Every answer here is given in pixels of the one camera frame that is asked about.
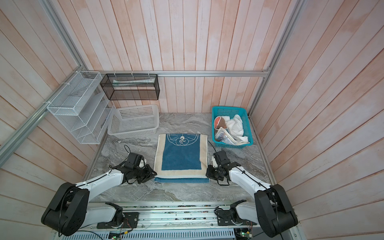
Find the blue and beige towel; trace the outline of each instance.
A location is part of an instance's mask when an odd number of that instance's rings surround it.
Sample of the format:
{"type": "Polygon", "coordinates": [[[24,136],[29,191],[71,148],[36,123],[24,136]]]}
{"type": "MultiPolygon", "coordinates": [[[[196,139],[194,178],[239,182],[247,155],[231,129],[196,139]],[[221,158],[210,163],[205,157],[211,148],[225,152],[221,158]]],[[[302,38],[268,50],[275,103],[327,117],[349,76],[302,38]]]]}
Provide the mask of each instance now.
{"type": "Polygon", "coordinates": [[[154,170],[158,182],[209,182],[207,135],[159,134],[154,170]]]}

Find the blue laundry basket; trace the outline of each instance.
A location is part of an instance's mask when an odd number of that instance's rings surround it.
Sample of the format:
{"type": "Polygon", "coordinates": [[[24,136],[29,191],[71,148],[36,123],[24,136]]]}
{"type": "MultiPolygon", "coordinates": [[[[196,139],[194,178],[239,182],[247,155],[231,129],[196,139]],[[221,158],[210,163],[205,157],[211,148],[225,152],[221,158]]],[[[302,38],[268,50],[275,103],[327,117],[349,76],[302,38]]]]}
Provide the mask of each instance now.
{"type": "Polygon", "coordinates": [[[243,148],[245,146],[251,146],[253,144],[253,139],[252,139],[251,127],[249,126],[247,111],[244,108],[237,108],[237,107],[226,107],[226,106],[213,107],[212,108],[212,140],[217,147],[243,148]],[[215,118],[218,116],[229,116],[230,118],[233,118],[236,114],[238,114],[241,117],[241,120],[243,120],[244,136],[248,137],[249,143],[235,146],[235,145],[230,145],[230,144],[216,141],[215,127],[214,127],[215,118]]]}

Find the gray marble surface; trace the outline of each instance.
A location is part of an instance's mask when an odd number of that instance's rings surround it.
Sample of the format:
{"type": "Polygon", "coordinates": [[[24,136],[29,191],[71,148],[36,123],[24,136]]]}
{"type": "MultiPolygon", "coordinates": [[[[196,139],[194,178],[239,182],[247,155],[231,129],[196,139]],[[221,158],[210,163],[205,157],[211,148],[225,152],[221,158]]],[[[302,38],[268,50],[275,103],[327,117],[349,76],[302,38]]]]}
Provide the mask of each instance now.
{"type": "MultiPolygon", "coordinates": [[[[108,165],[118,165],[127,157],[124,145],[132,152],[141,154],[153,168],[157,149],[158,134],[161,133],[201,133],[208,135],[212,142],[212,115],[206,113],[161,113],[156,134],[118,139],[108,136],[97,159],[91,177],[109,171],[108,165]]],[[[209,158],[214,149],[208,144],[209,158]]],[[[242,149],[225,148],[231,161],[240,163],[247,171],[265,182],[270,182],[256,144],[242,149]]],[[[132,201],[229,201],[251,200],[251,196],[240,186],[230,182],[230,186],[219,186],[211,180],[206,184],[159,183],[153,179],[143,184],[127,183],[113,187],[95,197],[92,202],[132,202],[132,201]]]]}

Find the wooden plank wall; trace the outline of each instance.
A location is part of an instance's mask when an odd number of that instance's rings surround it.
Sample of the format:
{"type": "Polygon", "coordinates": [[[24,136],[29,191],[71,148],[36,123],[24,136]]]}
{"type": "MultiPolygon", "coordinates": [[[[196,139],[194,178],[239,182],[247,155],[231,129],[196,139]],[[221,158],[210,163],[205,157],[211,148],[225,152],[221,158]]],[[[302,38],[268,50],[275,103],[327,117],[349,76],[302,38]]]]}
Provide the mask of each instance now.
{"type": "MultiPolygon", "coordinates": [[[[52,0],[90,70],[263,70],[297,0],[52,0]]],[[[261,78],[160,78],[163,113],[249,110],[261,78]]]]}
{"type": "Polygon", "coordinates": [[[308,1],[252,120],[308,239],[384,239],[384,1],[308,1]]]}
{"type": "MultiPolygon", "coordinates": [[[[38,0],[0,1],[0,145],[77,66],[38,0]]],[[[82,180],[94,148],[49,114],[0,169],[2,238],[45,239],[45,207],[82,180]]]]}

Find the white plastic basket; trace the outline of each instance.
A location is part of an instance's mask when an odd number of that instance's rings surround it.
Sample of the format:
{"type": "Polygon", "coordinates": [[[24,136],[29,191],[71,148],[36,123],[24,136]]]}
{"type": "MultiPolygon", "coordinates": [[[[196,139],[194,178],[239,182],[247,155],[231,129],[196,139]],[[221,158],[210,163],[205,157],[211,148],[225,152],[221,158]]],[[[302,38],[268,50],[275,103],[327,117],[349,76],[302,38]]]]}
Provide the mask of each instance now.
{"type": "Polygon", "coordinates": [[[118,138],[155,134],[159,127],[159,109],[156,104],[117,108],[112,114],[108,134],[118,138]]]}

